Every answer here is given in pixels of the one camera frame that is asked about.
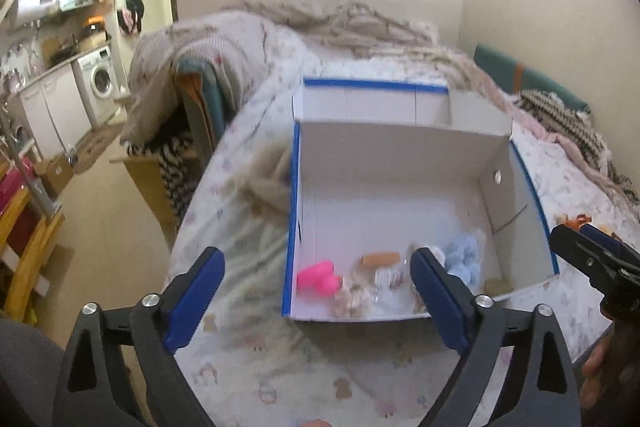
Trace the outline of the right hand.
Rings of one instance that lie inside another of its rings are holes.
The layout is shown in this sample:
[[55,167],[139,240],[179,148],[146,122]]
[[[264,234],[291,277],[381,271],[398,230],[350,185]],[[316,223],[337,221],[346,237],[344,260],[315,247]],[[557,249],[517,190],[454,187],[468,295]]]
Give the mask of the right hand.
[[612,331],[593,348],[582,366],[579,401],[592,409],[613,385],[628,388],[639,381],[639,336]]

